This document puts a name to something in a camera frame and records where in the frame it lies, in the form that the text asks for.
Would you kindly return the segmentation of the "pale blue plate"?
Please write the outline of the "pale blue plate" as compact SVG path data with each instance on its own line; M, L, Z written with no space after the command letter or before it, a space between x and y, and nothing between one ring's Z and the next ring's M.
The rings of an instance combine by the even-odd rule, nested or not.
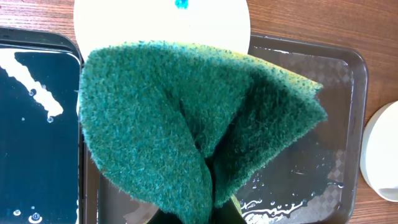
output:
M397 202L397 102L380 108L368 121L360 158L364 180L380 197Z

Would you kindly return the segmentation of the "green yellow sponge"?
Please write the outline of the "green yellow sponge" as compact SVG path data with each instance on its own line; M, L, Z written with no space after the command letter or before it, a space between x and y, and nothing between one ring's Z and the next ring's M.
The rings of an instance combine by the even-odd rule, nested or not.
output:
M128 43L89 54L80 121L111 183L183 223L208 223L255 171L327 119L321 89L247 54Z

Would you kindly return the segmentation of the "white plate top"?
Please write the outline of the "white plate top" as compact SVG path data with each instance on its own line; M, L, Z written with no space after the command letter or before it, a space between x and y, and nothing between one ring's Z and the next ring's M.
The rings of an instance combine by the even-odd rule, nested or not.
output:
M139 40L211 45L246 54L251 24L246 0L75 0L75 37L91 51Z

